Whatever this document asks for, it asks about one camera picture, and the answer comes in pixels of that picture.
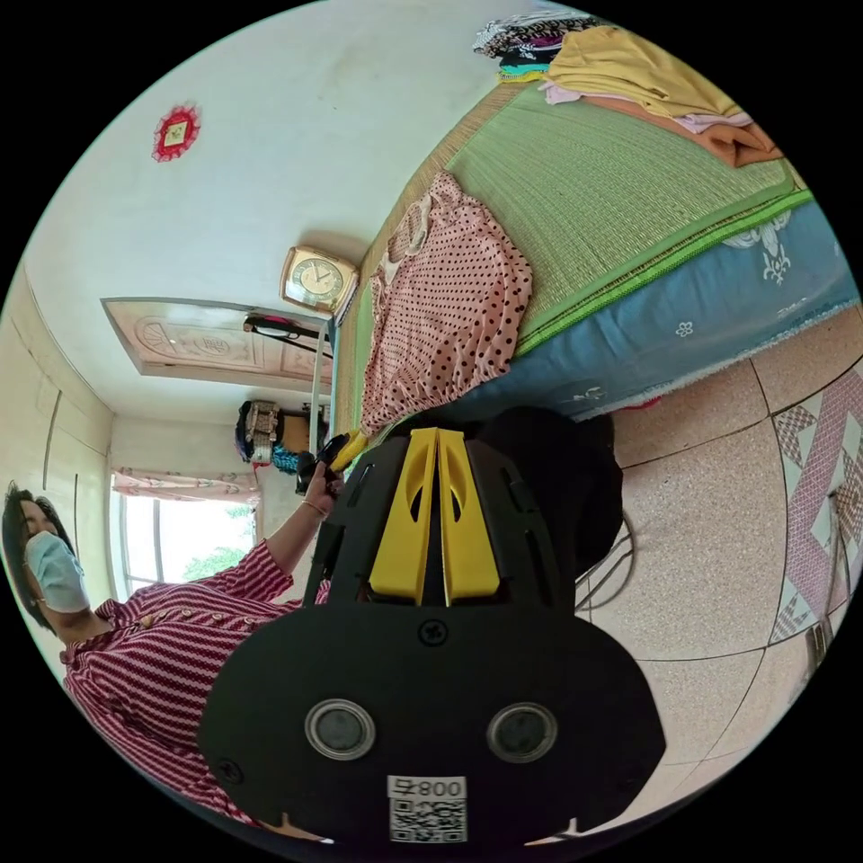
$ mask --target red striped blouse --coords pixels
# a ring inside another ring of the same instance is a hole
[[[66,687],[90,722],[139,770],[238,821],[241,812],[198,752],[201,713],[222,663],[256,627],[296,610],[274,604],[293,584],[260,543],[233,569],[186,584],[154,584],[95,613],[113,624],[68,647]],[[316,602],[326,602],[329,583]]]

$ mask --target white wall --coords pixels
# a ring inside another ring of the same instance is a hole
[[[234,448],[234,427],[216,423],[177,423],[114,417],[111,467],[200,473],[251,472]]]
[[[52,340],[23,267],[0,317],[0,405],[3,493],[14,481],[51,500],[76,545],[91,602],[101,604],[112,596],[105,514],[112,415]],[[15,599],[36,646],[61,678],[62,645]]]
[[[358,261],[416,168],[496,84],[471,50],[529,0],[325,0],[242,30],[157,81],[90,146],[25,253],[51,332],[117,414],[228,422],[245,392],[142,378],[103,298],[279,307],[297,243]],[[177,103],[182,158],[151,156]]]

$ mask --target woman's hand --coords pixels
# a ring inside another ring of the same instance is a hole
[[[340,477],[331,483],[327,483],[325,474],[326,465],[323,462],[318,462],[315,474],[308,484],[306,497],[303,498],[309,506],[321,514],[322,519],[325,519],[333,511],[335,498],[342,493],[342,489],[344,488],[344,483]]]

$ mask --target face mask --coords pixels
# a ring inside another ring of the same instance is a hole
[[[53,533],[36,534],[27,543],[24,557],[36,576],[46,608],[65,614],[90,608],[84,570],[60,537]]]

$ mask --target sticker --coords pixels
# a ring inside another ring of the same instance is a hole
[[[389,838],[417,844],[467,842],[463,776],[387,776]]]

